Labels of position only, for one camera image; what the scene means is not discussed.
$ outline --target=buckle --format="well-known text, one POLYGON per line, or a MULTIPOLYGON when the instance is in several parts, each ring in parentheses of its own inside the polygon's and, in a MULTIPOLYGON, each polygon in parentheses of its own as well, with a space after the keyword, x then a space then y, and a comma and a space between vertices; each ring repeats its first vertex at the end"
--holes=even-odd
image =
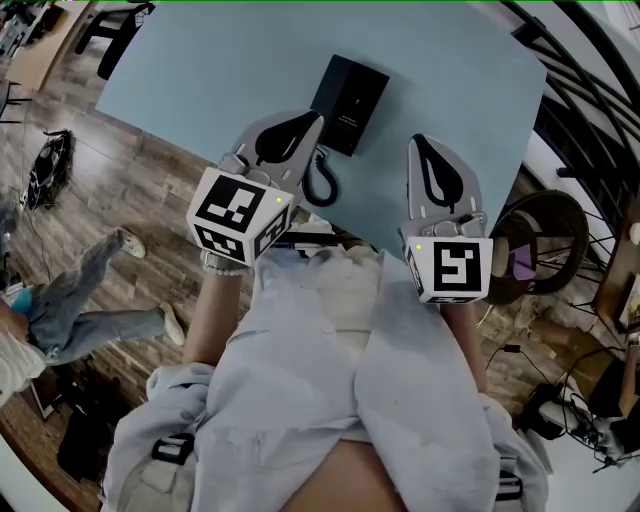
POLYGON ((151 458, 184 466, 193 451, 195 440, 191 434, 176 434, 158 439, 151 450, 151 458))

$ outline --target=table surface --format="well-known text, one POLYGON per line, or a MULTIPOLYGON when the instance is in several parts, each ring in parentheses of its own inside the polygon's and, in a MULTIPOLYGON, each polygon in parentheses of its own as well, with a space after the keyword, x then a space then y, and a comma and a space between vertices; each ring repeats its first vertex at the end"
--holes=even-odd
POLYGON ((629 297, 630 286, 640 273, 640 247, 629 238, 629 229, 640 222, 640 201, 632 200, 627 207, 620 235, 609 259, 607 271, 593 300, 593 309, 611 334, 621 334, 619 317, 621 303, 629 297))
POLYGON ((90 2, 56 2, 56 5, 65 12, 51 32, 16 51, 7 70, 7 80, 34 91, 42 90, 51 71, 93 10, 90 2))
MULTIPOLYGON (((331 152, 338 201, 303 206, 399 254, 407 144, 424 133, 476 171, 493 226, 531 136, 546 71, 466 4, 160 4, 97 108, 218 162, 251 122, 308 108, 333 54, 390 80, 354 156, 331 152)), ((321 195, 322 178, 312 181, 321 195)))

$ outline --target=white jacket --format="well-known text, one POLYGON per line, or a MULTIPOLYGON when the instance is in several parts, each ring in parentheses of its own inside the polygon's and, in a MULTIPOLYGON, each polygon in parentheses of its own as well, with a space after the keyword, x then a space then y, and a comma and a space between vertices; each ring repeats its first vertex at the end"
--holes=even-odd
POLYGON ((515 456, 524 510, 544 510, 541 463, 506 411, 476 392, 438 309, 417 301, 406 265, 384 257, 356 367, 309 272, 296 253, 272 251, 257 269, 262 292, 218 368, 154 372, 149 402, 118 425, 108 509, 118 510, 127 476, 158 439, 187 431, 197 459, 192 511, 278 511, 361 421, 408 510, 492 510, 504 454, 515 456))

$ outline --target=black box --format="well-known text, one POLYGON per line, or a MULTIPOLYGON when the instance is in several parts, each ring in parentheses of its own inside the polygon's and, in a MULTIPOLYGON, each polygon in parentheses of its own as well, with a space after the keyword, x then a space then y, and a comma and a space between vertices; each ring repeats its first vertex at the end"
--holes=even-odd
POLYGON ((389 77, 339 55, 331 57, 311 108, 324 117, 320 144, 353 155, 389 77))

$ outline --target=cable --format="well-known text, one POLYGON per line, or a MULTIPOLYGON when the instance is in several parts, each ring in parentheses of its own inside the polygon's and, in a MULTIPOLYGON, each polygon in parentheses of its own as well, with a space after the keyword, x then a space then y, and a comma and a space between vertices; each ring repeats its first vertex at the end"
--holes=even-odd
POLYGON ((318 150, 318 154, 316 155, 316 168, 322 174, 327 183, 329 184, 329 188, 331 189, 329 192, 329 196, 325 199, 318 197, 313 192, 313 188, 311 186, 311 166, 307 169, 302 177, 302 192, 304 193, 304 197, 307 201, 309 201, 314 206, 319 206, 321 208, 325 206, 332 205, 336 202, 338 198, 338 181, 331 174, 331 171, 327 168, 325 164, 325 160, 327 159, 328 152, 326 150, 322 150, 320 146, 316 148, 318 150))
POLYGON ((527 358, 527 361, 529 361, 529 364, 531 364, 531 366, 533 366, 533 367, 535 368, 535 370, 536 370, 540 375, 542 375, 542 378, 543 378, 544 380, 546 380, 546 381, 547 381, 547 383, 548 383, 550 386, 553 386, 553 384, 551 383, 551 381, 550 381, 550 380, 547 378, 547 376, 542 372, 542 370, 541 370, 540 368, 538 368, 538 367, 534 364, 534 362, 531 360, 531 358, 530 358, 527 354, 525 354, 525 353, 522 351, 522 348, 520 347, 520 345, 510 345, 510 344, 507 344, 507 345, 503 345, 503 346, 501 346, 501 347, 498 347, 498 348, 495 350, 495 352, 494 352, 493 354, 491 354, 491 357, 489 358, 489 361, 487 362, 487 366, 485 367, 485 370, 489 369, 489 365, 491 364, 491 361, 493 361, 493 358, 494 358, 494 357, 496 356, 496 354, 497 354, 498 352, 500 352, 501 350, 503 350, 504 352, 509 352, 509 353, 511 353, 511 354, 522 354, 524 357, 526 357, 526 358, 527 358))
POLYGON ((571 369, 567 372, 567 376, 564 380, 564 387, 562 388, 562 416, 564 419, 564 430, 565 430, 565 434, 568 434, 569 437, 571 437, 573 440, 577 441, 578 443, 580 443, 581 445, 585 446, 586 448, 593 450, 593 457, 598 461, 604 464, 604 466, 602 466, 599 469, 596 469, 593 471, 593 474, 596 474, 600 471, 602 471, 603 469, 608 468, 609 466, 615 465, 617 464, 620 460, 622 460, 622 458, 618 458, 617 460, 612 459, 609 456, 605 455, 605 460, 600 460, 596 457, 596 452, 597 453, 601 453, 598 447, 598 443, 596 442, 594 446, 590 446, 587 443, 585 443, 584 441, 582 441, 582 439, 578 438, 577 436, 575 436, 574 434, 572 434, 571 432, 569 432, 569 427, 567 424, 567 411, 566 411, 566 395, 567 395, 567 385, 569 383, 569 377, 571 376, 571 374, 573 373, 573 370, 575 370, 576 366, 578 366, 578 364, 580 363, 580 361, 582 361, 583 359, 586 359, 587 357, 591 357, 593 355, 599 354, 601 352, 604 351, 612 351, 612 350, 618 350, 620 352, 625 352, 624 349, 620 348, 620 347, 614 347, 614 346, 610 346, 610 347, 601 347, 599 349, 596 350, 592 350, 591 352, 588 352, 587 354, 584 354, 582 356, 580 356, 578 359, 576 359, 573 363, 573 365, 571 366, 571 369))
POLYGON ((493 354, 491 354, 491 357, 489 358, 489 361, 487 362, 487 366, 485 366, 485 371, 489 369, 489 365, 491 365, 491 361, 493 361, 493 358, 496 357, 496 354, 498 352, 500 352, 501 350, 503 350, 504 347, 498 347, 495 352, 493 354))
MULTIPOLYGON (((573 373, 573 371, 575 370, 575 368, 577 367, 577 365, 580 363, 580 361, 582 361, 583 359, 586 359, 587 357, 591 357, 593 355, 599 354, 601 352, 604 351, 613 351, 613 350, 617 350, 620 352, 625 352, 625 349, 620 348, 620 347, 616 347, 616 346, 609 346, 609 347, 602 347, 599 348, 597 350, 593 350, 592 352, 589 352, 587 354, 584 354, 582 356, 580 356, 578 359, 576 359, 573 363, 573 365, 571 366, 571 369, 567 372, 567 376, 564 380, 564 386, 562 388, 562 397, 561 397, 561 402, 562 402, 562 416, 563 416, 563 420, 564 420, 564 433, 562 435, 569 435, 569 437, 571 437, 574 441, 580 443, 582 446, 584 446, 585 448, 588 448, 589 450, 593 451, 593 458, 595 460, 597 460, 598 462, 600 462, 601 464, 603 464, 603 466, 601 468, 598 468, 596 470, 593 471, 593 474, 599 473, 600 471, 602 471, 603 469, 607 469, 608 467, 611 466, 615 466, 616 464, 618 464, 618 462, 622 462, 624 460, 629 460, 629 459, 635 459, 640 457, 640 453, 635 454, 635 455, 627 455, 624 457, 618 457, 617 459, 613 459, 611 457, 609 457, 608 455, 606 455, 605 453, 603 453, 601 451, 601 448, 599 446, 598 440, 600 437, 600 433, 598 431, 598 429, 595 426, 595 422, 594 422, 594 417, 593 414, 591 413, 591 411, 589 411, 589 414, 591 414, 591 418, 589 418, 583 411, 579 410, 577 404, 574 402, 573 397, 577 396, 578 398, 580 398, 580 400, 582 400, 584 402, 584 404, 589 407, 589 404, 587 403, 587 401, 580 396, 578 393, 571 393, 571 395, 569 396, 569 402, 571 403, 571 405, 573 406, 573 413, 576 415, 576 417, 581 417, 582 419, 584 419, 586 421, 586 423, 588 423, 591 427, 591 433, 595 433, 596 435, 596 440, 595 442, 592 442, 592 444, 588 444, 586 442, 584 442, 582 439, 580 439, 578 436, 576 436, 575 434, 573 434, 572 432, 569 431, 569 425, 567 422, 567 400, 566 400, 566 393, 567 393, 567 386, 569 383, 569 378, 571 377, 571 374, 573 373), (604 455, 604 460, 598 458, 598 454, 602 454, 604 455)), ((500 351, 504 351, 504 352, 509 352, 509 353, 520 353, 522 354, 524 357, 527 358, 527 361, 529 361, 529 363, 531 364, 531 366, 533 366, 538 373, 540 373, 540 375, 542 375, 542 377, 544 378, 545 381, 547 381, 547 383, 551 386, 553 386, 553 384, 551 384, 551 381, 546 377, 546 375, 533 363, 533 361, 531 360, 531 358, 525 354, 522 350, 520 345, 503 345, 502 347, 498 347, 493 354, 491 354, 491 357, 489 358, 489 362, 487 363, 486 369, 489 368, 489 365, 491 364, 491 361, 493 361, 493 358, 496 356, 496 354, 500 351)))
POLYGON ((551 384, 551 381, 550 381, 549 379, 547 379, 547 376, 546 376, 544 373, 542 373, 542 370, 540 370, 540 368, 538 368, 535 364, 533 364, 533 361, 531 360, 531 358, 530 358, 527 354, 525 354, 522 350, 520 351, 520 353, 521 353, 524 357, 526 357, 526 358, 527 358, 527 361, 529 361, 529 362, 531 363, 531 366, 533 366, 533 367, 536 369, 536 371, 537 371, 540 375, 542 375, 542 378, 543 378, 544 380, 546 380, 546 381, 547 381, 547 384, 549 384, 550 386, 553 386, 553 384, 551 384))
POLYGON ((484 316, 480 319, 480 321, 476 324, 476 329, 478 327, 480 327, 482 325, 482 323, 487 319, 487 317, 491 314, 491 311, 493 310, 493 304, 491 304, 488 308, 487 311, 485 312, 484 316))

